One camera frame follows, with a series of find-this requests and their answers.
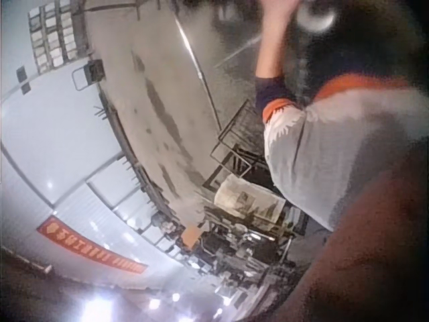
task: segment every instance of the hand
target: hand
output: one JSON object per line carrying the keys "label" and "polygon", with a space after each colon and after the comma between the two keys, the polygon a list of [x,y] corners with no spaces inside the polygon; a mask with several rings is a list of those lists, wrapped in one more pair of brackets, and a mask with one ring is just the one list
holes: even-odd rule
{"label": "hand", "polygon": [[301,0],[260,0],[264,17],[289,20]]}

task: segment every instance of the white wall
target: white wall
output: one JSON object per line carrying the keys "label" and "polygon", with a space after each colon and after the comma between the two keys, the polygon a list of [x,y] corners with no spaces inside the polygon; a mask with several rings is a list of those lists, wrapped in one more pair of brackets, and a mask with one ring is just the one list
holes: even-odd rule
{"label": "white wall", "polygon": [[[27,13],[49,2],[2,1],[3,94],[18,84],[15,71],[20,66],[29,77],[36,73]],[[94,116],[98,111],[94,107],[101,107],[97,87],[80,92],[74,88],[72,71],[86,63],[87,59],[78,60],[43,74],[30,82],[32,89],[26,95],[18,90],[2,97],[1,139],[15,164],[1,155],[2,245],[35,262],[53,264],[67,277],[124,287],[161,287],[182,265],[118,217],[133,216],[146,224],[156,208],[138,189],[126,159],[115,161],[122,151],[113,130],[108,120]],[[108,166],[89,177],[109,160]],[[36,231],[53,213],[81,235],[149,268],[132,274],[57,246]],[[158,236],[159,231],[151,231],[148,238]]]}
{"label": "white wall", "polygon": [[33,8],[50,2],[53,0],[1,0],[2,95],[19,84],[19,67],[25,66],[28,77],[37,74],[27,15]]}

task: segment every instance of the raised arm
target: raised arm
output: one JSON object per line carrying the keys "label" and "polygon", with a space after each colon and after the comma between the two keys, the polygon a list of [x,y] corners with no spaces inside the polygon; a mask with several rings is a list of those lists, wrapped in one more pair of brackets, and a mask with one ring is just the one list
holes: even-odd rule
{"label": "raised arm", "polygon": [[284,85],[285,33],[300,0],[261,0],[262,41],[256,67],[256,108],[267,123],[273,111],[293,105],[295,96]]}
{"label": "raised arm", "polygon": [[256,77],[283,75],[285,32],[300,0],[261,0],[263,7],[262,42]]}

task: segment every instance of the brown fabric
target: brown fabric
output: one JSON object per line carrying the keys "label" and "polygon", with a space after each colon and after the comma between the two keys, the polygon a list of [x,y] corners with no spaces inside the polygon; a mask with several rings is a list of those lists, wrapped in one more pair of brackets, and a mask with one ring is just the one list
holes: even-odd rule
{"label": "brown fabric", "polygon": [[427,218],[426,140],[369,184],[267,321],[429,321]]}

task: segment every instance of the window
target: window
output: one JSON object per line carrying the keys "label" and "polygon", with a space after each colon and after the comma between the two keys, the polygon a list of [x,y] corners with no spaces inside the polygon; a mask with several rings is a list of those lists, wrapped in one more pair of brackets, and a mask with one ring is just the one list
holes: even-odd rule
{"label": "window", "polygon": [[34,8],[28,13],[28,21],[39,74],[78,58],[70,0]]}

